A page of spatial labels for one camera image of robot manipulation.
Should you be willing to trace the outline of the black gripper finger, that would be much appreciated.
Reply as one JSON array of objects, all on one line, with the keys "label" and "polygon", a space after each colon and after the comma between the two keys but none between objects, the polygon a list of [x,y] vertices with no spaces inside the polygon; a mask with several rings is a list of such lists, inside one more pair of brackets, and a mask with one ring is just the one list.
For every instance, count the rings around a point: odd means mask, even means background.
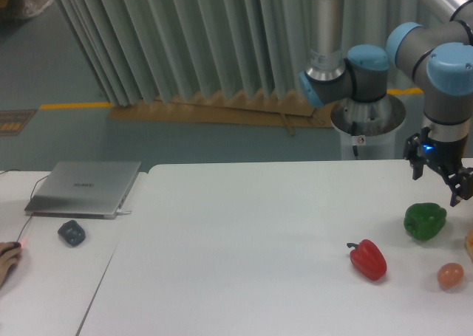
[{"label": "black gripper finger", "polygon": [[415,133],[406,139],[403,158],[409,162],[412,169],[412,179],[417,180],[421,178],[424,167],[427,165],[427,160],[423,155],[423,143],[419,133]]},{"label": "black gripper finger", "polygon": [[445,183],[452,192],[450,205],[452,207],[459,204],[462,200],[472,198],[472,168],[460,168],[455,174],[447,175]]}]

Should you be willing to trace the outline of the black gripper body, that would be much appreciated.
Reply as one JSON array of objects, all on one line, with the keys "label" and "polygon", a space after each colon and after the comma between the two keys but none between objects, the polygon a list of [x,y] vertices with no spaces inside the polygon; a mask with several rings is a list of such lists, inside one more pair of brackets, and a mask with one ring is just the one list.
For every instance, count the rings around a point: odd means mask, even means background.
[{"label": "black gripper body", "polygon": [[439,140],[433,130],[424,127],[421,130],[421,153],[426,164],[433,171],[444,176],[456,174],[462,167],[462,158],[466,147],[466,137],[455,141]]}]

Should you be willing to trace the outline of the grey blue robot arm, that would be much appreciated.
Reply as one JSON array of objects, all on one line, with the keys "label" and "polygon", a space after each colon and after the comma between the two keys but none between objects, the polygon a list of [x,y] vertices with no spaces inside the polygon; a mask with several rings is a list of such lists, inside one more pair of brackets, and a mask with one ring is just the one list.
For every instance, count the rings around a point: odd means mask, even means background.
[{"label": "grey blue robot arm", "polygon": [[344,0],[312,0],[310,61],[299,81],[311,106],[341,101],[336,128],[352,137],[394,131],[404,121],[402,104],[387,93],[395,66],[424,94],[420,132],[404,145],[413,178],[424,168],[439,174],[451,205],[472,197],[472,170],[462,159],[472,123],[472,0],[421,0],[442,20],[435,28],[415,22],[397,26],[385,47],[360,45],[341,54]]}]

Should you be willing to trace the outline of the person's hand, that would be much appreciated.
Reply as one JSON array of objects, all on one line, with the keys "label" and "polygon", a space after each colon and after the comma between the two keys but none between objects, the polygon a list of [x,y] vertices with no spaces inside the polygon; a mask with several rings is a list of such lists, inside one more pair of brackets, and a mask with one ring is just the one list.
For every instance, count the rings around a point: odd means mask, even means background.
[{"label": "person's hand", "polygon": [[1,243],[1,276],[0,285],[3,286],[10,270],[17,265],[21,255],[21,244],[17,241]]}]

